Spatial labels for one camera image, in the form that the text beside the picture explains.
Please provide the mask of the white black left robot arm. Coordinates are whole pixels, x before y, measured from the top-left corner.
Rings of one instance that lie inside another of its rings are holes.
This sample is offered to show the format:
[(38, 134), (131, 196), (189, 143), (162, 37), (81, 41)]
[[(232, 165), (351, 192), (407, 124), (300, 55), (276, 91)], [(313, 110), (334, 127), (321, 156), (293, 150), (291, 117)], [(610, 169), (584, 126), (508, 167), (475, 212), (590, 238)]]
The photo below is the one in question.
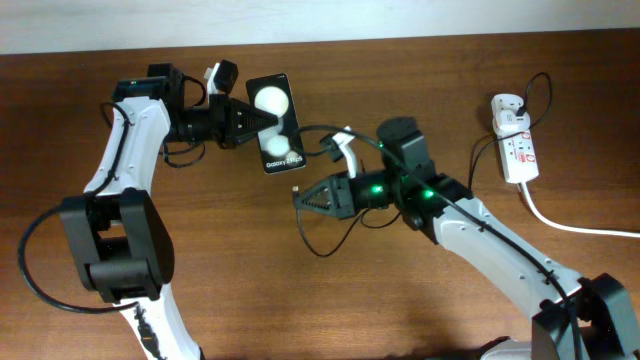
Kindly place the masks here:
[(230, 96), (236, 64), (205, 73), (203, 95), (186, 106), (188, 77), (169, 63), (120, 81), (112, 94), (111, 133), (82, 195), (63, 200), (60, 218), (82, 285), (120, 313), (149, 359), (201, 359), (177, 308), (170, 235), (151, 199), (160, 150), (171, 142), (214, 141), (232, 149), (276, 124), (274, 115)]

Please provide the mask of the black smartphone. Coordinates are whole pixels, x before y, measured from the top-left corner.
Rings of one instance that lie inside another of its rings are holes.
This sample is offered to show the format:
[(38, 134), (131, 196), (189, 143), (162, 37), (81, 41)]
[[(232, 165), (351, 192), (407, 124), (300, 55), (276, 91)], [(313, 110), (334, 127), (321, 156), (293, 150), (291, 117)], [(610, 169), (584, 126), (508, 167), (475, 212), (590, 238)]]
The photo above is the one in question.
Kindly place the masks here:
[(249, 79), (245, 83), (250, 104), (277, 117), (277, 124), (257, 134), (263, 170), (268, 175), (304, 168), (306, 157), (289, 79), (285, 73)]

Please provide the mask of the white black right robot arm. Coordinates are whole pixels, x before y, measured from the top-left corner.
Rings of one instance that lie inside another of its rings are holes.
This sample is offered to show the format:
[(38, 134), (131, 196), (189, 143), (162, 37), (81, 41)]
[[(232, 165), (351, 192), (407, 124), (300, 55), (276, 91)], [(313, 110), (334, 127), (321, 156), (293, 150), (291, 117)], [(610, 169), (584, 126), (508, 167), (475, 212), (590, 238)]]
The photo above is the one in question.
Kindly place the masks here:
[(383, 122), (374, 138), (325, 125), (325, 151), (348, 163), (305, 191), (298, 212), (339, 219), (394, 205), (404, 223), (471, 264), (531, 321), (528, 342), (488, 343), (482, 359), (636, 359), (639, 323), (624, 286), (567, 268), (510, 230), (457, 180), (439, 174), (411, 117)]

